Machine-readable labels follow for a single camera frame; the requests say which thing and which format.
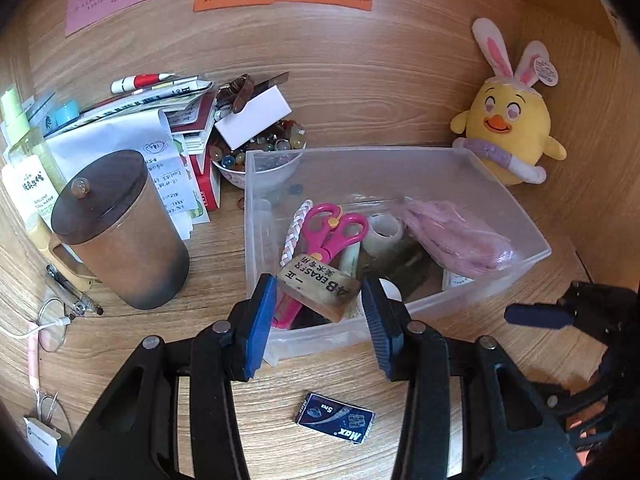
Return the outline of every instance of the plastic box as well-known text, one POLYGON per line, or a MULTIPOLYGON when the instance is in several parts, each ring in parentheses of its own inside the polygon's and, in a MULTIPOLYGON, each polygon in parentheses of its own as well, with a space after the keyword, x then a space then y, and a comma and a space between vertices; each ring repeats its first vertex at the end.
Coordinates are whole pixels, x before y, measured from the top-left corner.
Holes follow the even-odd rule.
MULTIPOLYGON (((251 295, 262 272, 276 274, 289 224, 308 198, 333 202, 365 216, 388 210, 407 196, 451 200, 507 236, 520 260, 474 282, 413 301, 414 317, 430 322, 450 316, 511 286, 551 254, 546 240, 480 160, 453 148, 318 148, 300 152, 249 152, 246 158, 244 235, 246 281, 251 295), (271 169, 275 164, 285 166, 271 169)), ((350 346, 369 339, 363 317, 299 330, 271 329, 265 360, 350 346)))

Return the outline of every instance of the scissors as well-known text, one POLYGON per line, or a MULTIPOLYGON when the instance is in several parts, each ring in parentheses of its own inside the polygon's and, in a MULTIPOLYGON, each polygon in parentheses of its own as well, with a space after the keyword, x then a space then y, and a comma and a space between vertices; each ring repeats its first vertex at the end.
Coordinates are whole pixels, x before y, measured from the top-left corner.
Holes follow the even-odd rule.
MULTIPOLYGON (((368 230, 369 222, 364 216, 358 213, 344 214, 342 206, 324 203, 315 206, 306 214, 300 232, 306 240, 306 254, 328 264, 341 250, 361 242, 368 230), (329 216, 323 216, 320 229, 314 231, 311 228, 313 217, 327 212, 329 216), (345 231, 354 224, 360 225, 362 229, 358 234, 348 237, 345 231)), ((290 328, 302 306, 299 301, 285 296, 276 309, 271 326, 290 328)))

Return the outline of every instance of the spray bottle cap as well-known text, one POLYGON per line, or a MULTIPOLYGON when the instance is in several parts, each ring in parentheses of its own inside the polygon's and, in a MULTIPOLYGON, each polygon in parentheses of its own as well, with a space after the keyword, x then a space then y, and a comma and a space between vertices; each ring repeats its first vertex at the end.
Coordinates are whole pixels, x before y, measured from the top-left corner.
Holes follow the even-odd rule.
POLYGON ((0 108, 6 125, 9 142, 13 146, 18 143, 31 129, 27 115, 20 106, 20 95, 15 85, 10 86, 0 97, 0 108))

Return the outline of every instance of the orange beak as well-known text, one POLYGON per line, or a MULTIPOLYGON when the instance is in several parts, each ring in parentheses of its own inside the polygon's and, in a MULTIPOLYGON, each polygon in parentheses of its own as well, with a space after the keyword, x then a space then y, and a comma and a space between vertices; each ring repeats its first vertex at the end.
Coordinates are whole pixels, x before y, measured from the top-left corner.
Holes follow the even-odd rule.
POLYGON ((507 124, 498 114, 495 114, 491 119, 485 117, 483 123, 487 130, 496 134, 508 134, 511 131, 511 125, 507 124))

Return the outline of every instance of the heart-shaped eye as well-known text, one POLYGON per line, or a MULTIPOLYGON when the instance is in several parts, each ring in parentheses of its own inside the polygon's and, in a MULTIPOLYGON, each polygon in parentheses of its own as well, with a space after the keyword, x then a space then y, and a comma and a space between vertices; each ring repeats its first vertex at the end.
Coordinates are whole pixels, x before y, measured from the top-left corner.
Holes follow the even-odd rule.
POLYGON ((507 106, 507 119, 515 121, 520 116, 521 110, 518 103, 509 103, 507 106))
POLYGON ((495 99, 491 96, 489 96, 487 99, 484 100, 484 109, 486 110, 487 113, 490 113, 495 106, 495 99))

